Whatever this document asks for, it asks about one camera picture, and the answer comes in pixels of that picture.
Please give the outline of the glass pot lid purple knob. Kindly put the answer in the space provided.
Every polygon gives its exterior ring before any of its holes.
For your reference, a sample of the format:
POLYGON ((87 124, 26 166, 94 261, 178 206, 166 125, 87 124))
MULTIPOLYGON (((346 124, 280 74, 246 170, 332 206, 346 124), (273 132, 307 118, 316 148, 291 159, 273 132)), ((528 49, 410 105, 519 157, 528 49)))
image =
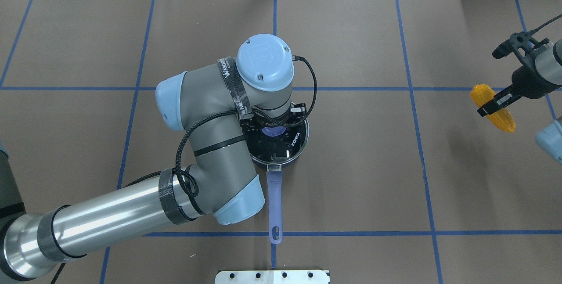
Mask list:
POLYGON ((283 166, 293 163, 303 153, 309 139, 308 120, 294 127, 263 127, 244 130, 245 141, 255 164, 283 166))

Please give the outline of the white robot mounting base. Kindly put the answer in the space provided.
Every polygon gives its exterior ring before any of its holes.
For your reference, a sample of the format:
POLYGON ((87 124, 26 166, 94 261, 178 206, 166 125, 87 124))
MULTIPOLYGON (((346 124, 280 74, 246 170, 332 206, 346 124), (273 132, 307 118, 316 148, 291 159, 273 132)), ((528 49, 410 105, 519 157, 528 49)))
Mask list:
POLYGON ((215 284, 330 284, 328 270, 227 270, 220 271, 215 284))

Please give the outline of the yellow toy corn cob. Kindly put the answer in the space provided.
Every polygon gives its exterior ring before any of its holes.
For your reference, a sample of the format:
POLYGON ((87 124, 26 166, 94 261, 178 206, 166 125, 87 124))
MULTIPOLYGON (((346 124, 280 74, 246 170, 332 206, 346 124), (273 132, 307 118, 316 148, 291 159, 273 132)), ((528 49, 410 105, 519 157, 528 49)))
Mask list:
POLYGON ((508 133, 515 131, 516 123, 507 106, 518 100, 520 96, 515 96, 510 87, 495 93, 490 86, 478 84, 472 88, 470 98, 478 106, 476 112, 488 118, 496 128, 508 133))

